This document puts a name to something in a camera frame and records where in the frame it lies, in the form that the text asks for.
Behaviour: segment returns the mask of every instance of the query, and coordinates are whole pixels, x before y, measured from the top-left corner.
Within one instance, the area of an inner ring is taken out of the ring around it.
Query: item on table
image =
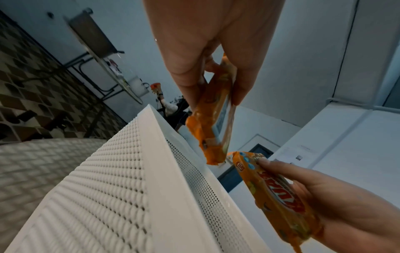
[[[256,163],[263,154],[236,151],[228,155],[279,237],[301,253],[300,244],[322,229],[313,209],[292,191],[284,177]]]
[[[225,161],[236,107],[231,102],[237,68],[222,57],[220,67],[200,98],[186,126],[200,142],[207,164]]]

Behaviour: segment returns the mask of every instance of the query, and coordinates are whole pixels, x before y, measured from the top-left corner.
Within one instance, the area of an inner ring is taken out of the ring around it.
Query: packaged snack
[[[224,54],[218,72],[205,87],[193,114],[186,120],[187,128],[200,142],[207,164],[224,162],[228,152],[235,114],[230,98],[236,71]]]
[[[267,172],[256,163],[264,157],[262,154],[237,151],[228,155],[279,237],[301,253],[300,244],[322,229],[315,212],[281,175]]]

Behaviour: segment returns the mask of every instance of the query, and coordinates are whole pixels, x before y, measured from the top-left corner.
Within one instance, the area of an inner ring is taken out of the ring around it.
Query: orange wrapper
[[[199,140],[207,164],[224,162],[228,152],[235,114],[230,98],[236,71],[224,54],[219,70],[206,85],[193,114],[186,120],[186,127]]]
[[[279,237],[301,253],[301,243],[322,229],[313,209],[292,191],[285,178],[256,163],[262,154],[236,151],[228,155]]]

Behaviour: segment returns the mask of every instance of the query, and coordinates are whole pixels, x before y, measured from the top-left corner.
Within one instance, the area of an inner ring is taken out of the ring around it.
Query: orange object in person's hand
[[[262,154],[231,152],[232,161],[260,208],[282,240],[296,253],[300,244],[322,228],[314,210],[296,193],[284,177],[263,170],[257,159]]]
[[[224,162],[228,152],[236,108],[231,101],[236,71],[224,54],[219,69],[186,120],[186,127],[200,142],[207,164]]]

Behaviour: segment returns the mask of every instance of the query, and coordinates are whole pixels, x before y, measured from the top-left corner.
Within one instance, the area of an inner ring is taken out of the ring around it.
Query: white laundry basket
[[[6,252],[270,252],[147,106],[43,199]]]

